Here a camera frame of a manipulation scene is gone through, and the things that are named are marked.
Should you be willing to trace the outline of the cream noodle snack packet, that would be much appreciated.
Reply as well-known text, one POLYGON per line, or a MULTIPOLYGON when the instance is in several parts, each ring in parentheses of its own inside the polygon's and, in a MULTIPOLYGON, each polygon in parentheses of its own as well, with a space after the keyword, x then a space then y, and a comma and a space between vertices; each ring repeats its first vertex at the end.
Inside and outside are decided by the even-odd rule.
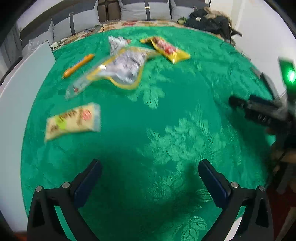
POLYGON ((47 142, 68 133, 100 132, 100 130, 100 105, 90 102, 47 118, 44 141, 47 142))

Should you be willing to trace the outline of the yellow red snack packet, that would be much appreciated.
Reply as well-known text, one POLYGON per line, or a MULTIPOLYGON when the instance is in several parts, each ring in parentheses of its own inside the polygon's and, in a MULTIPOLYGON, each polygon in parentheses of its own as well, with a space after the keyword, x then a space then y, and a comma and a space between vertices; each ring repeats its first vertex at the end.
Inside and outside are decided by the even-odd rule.
POLYGON ((173 64, 190 59, 190 54, 173 46, 171 43, 169 43, 162 37, 152 36, 145 39, 141 39, 140 42, 142 44, 151 43, 152 46, 156 49, 156 51, 165 56, 173 64))

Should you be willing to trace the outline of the orange sausage stick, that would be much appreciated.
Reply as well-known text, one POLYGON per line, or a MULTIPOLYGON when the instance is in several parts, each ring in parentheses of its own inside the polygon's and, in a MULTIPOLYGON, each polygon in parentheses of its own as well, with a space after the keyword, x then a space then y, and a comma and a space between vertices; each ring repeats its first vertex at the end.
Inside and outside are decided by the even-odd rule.
POLYGON ((94 58, 94 54, 88 54, 84 56, 81 60, 79 60, 76 64, 74 64, 72 67, 68 68, 62 75, 62 78, 68 78, 71 76, 75 71, 77 71, 80 67, 88 63, 94 58))

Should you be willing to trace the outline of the black jacket pile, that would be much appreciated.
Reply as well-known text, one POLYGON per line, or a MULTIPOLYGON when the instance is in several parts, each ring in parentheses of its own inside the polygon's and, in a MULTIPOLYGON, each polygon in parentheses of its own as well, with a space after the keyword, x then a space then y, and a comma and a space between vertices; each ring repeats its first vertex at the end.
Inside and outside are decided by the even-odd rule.
POLYGON ((242 33, 233 28, 232 20, 229 16, 221 11, 211 10, 209 7, 203 7, 190 13, 184 26, 219 35, 225 42, 231 45, 235 45, 232 39, 233 36, 243 36, 242 33))

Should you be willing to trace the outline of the clear thin snack wrapper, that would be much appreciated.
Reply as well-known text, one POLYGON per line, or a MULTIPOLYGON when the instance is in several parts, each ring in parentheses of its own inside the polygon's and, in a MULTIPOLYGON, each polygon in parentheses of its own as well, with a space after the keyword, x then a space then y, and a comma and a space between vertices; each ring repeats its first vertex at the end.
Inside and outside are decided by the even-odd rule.
POLYGON ((76 79, 72 84, 70 84, 65 92, 66 99, 72 99, 83 92, 89 85, 93 82, 99 80, 108 80, 107 76, 104 76, 106 66, 101 64, 88 72, 84 73, 78 79, 76 79))

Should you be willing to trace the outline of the green embroidered tablecloth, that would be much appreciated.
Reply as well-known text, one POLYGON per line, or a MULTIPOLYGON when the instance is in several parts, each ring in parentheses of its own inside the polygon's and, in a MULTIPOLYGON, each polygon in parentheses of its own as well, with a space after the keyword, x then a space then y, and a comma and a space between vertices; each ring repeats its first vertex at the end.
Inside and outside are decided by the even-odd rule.
POLYGON ((71 181, 93 159, 102 176, 80 213, 100 240, 201 240, 220 214, 197 166, 207 159, 244 188, 265 185, 273 166, 265 128, 233 111, 228 99, 270 98, 252 63, 204 32, 129 27, 96 34, 54 53, 56 63, 32 106, 23 138, 21 184, 25 209, 34 189, 71 181), (109 36, 160 36, 190 54, 171 63, 149 60, 135 90, 99 80, 72 99, 66 88, 109 54, 109 36), (84 56, 94 58, 68 78, 84 56), (68 133, 44 141, 47 118, 90 102, 100 105, 100 132, 68 133))

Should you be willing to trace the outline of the grey pillow far right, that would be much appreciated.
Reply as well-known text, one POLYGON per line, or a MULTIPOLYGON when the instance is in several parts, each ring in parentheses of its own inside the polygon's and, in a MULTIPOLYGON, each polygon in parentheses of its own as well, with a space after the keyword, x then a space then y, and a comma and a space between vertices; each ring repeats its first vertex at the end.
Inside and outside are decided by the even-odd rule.
POLYGON ((175 22, 180 18, 187 19, 192 12, 202 9, 205 6, 209 6, 209 1, 171 0, 171 19, 175 22))

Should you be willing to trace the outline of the silver yellow-edged snack packet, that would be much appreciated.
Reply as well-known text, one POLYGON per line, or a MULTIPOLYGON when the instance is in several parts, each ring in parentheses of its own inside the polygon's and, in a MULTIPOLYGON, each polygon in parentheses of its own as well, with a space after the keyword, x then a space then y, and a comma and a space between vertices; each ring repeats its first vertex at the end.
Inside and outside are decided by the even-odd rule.
POLYGON ((90 82, 105 79, 118 88, 133 90, 141 81, 145 63, 156 56, 159 53, 149 48, 123 48, 86 74, 86 79, 90 82))

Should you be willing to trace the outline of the grey pillow far left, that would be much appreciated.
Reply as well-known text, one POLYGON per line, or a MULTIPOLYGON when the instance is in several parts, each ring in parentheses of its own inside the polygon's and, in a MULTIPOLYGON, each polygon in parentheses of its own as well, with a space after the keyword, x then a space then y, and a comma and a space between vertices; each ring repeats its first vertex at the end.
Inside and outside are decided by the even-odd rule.
POLYGON ((22 43, 22 56, 28 56, 35 48, 43 42, 48 41, 51 45, 54 40, 53 22, 51 19, 45 20, 40 25, 30 23, 20 32, 22 43))

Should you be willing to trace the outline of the small silver snack packet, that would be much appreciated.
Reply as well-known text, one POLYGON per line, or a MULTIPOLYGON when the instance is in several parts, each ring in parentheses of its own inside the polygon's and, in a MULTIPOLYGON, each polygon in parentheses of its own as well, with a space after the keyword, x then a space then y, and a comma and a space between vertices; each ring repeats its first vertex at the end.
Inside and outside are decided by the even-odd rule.
POLYGON ((121 36, 118 36, 118 37, 109 36, 108 42, 109 42, 110 56, 113 56, 122 48, 127 47, 130 44, 131 40, 125 39, 124 37, 121 37, 121 36))

